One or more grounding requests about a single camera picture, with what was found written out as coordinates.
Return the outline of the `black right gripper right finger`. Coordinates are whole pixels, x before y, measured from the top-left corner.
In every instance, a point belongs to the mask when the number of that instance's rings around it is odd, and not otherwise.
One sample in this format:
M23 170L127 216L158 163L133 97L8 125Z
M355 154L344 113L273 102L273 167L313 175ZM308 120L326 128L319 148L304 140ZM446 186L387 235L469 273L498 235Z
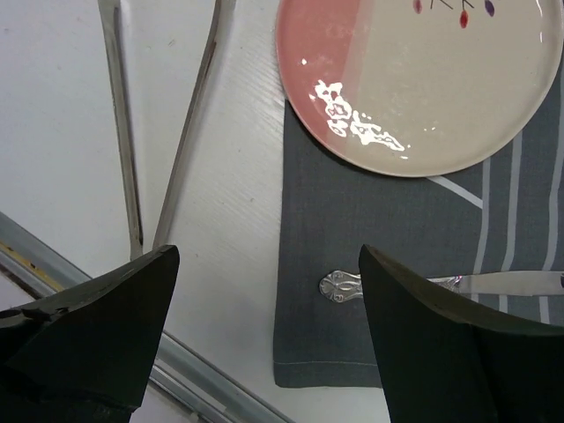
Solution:
M561 327L480 305L367 245L359 267L392 421L562 421Z

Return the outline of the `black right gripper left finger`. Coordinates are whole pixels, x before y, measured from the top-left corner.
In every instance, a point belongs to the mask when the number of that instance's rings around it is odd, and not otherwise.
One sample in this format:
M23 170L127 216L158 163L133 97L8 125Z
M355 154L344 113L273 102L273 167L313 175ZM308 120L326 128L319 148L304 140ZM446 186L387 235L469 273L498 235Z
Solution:
M141 406L180 254L166 245L1 313L3 422L127 422Z

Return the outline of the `metal serving tongs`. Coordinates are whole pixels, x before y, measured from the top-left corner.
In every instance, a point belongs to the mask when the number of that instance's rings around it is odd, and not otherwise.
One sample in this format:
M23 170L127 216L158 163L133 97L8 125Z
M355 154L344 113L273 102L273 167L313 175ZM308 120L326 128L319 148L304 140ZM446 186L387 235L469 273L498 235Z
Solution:
M176 148L167 190L160 209L160 217L152 248L164 245L170 233L177 203L182 191L183 178L189 167L189 149L197 135L201 109L208 80L214 64L219 60L220 44L226 37L228 23L233 16L234 1L216 1L204 52L199 64L189 107ZM128 221L130 259L143 255L144 230L141 219L135 149L130 117L130 96L122 43L122 3L99 1L100 21L108 62L109 84L115 116L118 152L122 171L122 185Z

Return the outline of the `silver table knife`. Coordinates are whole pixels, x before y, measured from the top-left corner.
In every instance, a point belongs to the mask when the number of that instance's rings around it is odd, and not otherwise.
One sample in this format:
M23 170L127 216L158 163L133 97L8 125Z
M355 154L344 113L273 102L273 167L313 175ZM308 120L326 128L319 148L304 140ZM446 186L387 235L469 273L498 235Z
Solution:
M563 274L558 271L507 271L480 275L430 278L445 289L460 294L513 296L557 296L563 294ZM323 297L344 303L363 297L361 277L345 271L333 271L319 282Z

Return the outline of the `grey striped cloth placemat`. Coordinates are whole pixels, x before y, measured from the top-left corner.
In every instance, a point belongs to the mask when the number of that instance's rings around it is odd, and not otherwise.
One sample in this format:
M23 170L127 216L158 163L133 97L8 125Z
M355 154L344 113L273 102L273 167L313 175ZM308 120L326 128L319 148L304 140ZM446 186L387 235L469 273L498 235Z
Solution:
M371 245L427 278L563 269L563 80L491 159L436 179L359 170L285 111L273 373L282 388L377 387L364 304L318 285Z

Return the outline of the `pink and cream plate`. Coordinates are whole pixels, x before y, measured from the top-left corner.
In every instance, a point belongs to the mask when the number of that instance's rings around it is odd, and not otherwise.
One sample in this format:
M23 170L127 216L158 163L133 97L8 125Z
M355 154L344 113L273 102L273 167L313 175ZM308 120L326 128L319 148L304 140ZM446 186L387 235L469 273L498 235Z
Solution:
M560 1L283 1L282 86L307 131L378 174L449 174L533 117L563 50Z

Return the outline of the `aluminium table edge rail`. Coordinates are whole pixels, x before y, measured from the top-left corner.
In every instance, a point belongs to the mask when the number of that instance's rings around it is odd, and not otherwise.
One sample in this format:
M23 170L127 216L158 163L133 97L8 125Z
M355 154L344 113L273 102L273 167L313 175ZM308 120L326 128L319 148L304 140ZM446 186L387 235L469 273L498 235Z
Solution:
M4 422L128 422L149 383L199 422L285 416L164 332L180 264L165 246L91 278L8 217L1 272L31 292L1 311Z

